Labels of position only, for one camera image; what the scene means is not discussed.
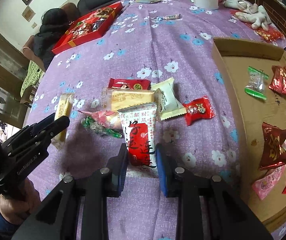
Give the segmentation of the person's left hand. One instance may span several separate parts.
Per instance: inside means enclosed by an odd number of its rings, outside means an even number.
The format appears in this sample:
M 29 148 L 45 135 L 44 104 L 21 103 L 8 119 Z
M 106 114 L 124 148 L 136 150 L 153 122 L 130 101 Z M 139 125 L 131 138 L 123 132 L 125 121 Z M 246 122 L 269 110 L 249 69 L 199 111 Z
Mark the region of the person's left hand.
M 22 224 L 41 204 L 40 194 L 28 178 L 24 181 L 22 192 L 24 200 L 10 199 L 0 195 L 0 214 L 11 224 Z

